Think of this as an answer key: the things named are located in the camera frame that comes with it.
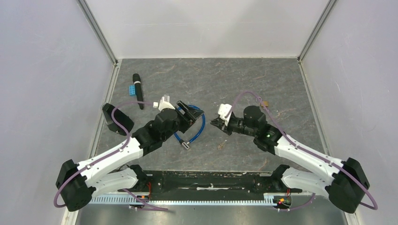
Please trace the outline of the blue cable lock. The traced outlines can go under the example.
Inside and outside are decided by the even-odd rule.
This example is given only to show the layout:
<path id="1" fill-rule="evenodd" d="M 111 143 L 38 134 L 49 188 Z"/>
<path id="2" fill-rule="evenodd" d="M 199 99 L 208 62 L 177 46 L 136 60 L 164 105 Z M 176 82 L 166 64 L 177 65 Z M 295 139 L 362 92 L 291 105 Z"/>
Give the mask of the blue cable lock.
<path id="1" fill-rule="evenodd" d="M 187 136 L 184 135 L 181 138 L 179 133 L 174 133 L 174 137 L 184 149 L 188 150 L 190 148 L 190 145 L 201 136 L 201 134 L 205 129 L 205 126 L 206 126 L 206 116 L 203 113 L 199 119 L 199 124 L 196 124 L 194 126 L 194 131 L 189 133 L 191 137 L 186 139 Z"/>

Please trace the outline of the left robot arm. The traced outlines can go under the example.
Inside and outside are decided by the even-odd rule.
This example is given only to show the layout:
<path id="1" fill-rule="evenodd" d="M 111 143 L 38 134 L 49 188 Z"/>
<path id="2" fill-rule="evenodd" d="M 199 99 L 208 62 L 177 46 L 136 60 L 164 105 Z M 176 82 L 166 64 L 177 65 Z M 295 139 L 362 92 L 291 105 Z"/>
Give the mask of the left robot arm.
<path id="1" fill-rule="evenodd" d="M 147 178 L 140 172 L 140 167 L 126 168 L 114 172 L 123 164 L 139 159 L 157 149 L 174 133 L 185 133 L 203 114 L 204 111 L 178 101 L 174 107 L 166 96 L 159 102 L 148 102 L 160 112 L 154 120 L 130 133 L 115 118 L 115 107 L 111 120 L 125 133 L 126 138 L 119 145 L 93 158 L 75 163 L 73 160 L 61 166 L 53 204 L 56 208 L 67 207 L 68 211 L 77 211 L 86 206 L 93 198 L 133 188 L 142 191 L 147 186 Z"/>

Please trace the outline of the small key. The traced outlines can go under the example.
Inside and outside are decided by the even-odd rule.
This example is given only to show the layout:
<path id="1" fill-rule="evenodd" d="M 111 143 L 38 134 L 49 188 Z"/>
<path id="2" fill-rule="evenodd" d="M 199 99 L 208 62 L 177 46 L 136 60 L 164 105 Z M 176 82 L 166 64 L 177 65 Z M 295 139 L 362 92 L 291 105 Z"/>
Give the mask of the small key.
<path id="1" fill-rule="evenodd" d="M 223 142 L 221 142 L 220 144 L 218 144 L 218 145 L 217 145 L 217 149 L 218 149 L 218 150 L 221 150 L 221 149 L 225 146 L 226 141 L 227 141 L 227 140 L 224 140 Z"/>

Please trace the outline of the brass padlock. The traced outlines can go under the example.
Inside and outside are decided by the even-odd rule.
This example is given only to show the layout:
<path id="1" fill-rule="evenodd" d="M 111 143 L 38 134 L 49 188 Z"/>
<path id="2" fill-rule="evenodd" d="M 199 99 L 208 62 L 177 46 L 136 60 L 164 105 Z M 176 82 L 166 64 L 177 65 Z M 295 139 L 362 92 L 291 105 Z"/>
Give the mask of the brass padlock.
<path id="1" fill-rule="evenodd" d="M 261 101 L 260 105 L 262 107 L 269 107 L 268 101 Z"/>

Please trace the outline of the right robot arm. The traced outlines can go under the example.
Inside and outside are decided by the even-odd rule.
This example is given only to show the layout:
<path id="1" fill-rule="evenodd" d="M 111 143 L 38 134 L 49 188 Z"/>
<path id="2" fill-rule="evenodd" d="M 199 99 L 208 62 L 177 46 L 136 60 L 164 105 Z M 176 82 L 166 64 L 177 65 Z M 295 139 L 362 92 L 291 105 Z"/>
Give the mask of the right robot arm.
<path id="1" fill-rule="evenodd" d="M 258 106 L 244 109 L 242 118 L 231 112 L 232 106 L 222 104 L 211 125 L 227 135 L 232 133 L 251 136 L 262 151 L 288 159 L 307 171 L 287 165 L 279 166 L 271 178 L 276 191 L 286 188 L 301 189 L 329 199 L 340 210 L 353 214 L 366 195 L 370 184 L 359 161 L 354 158 L 338 159 L 320 153 L 293 139 L 268 123 Z"/>

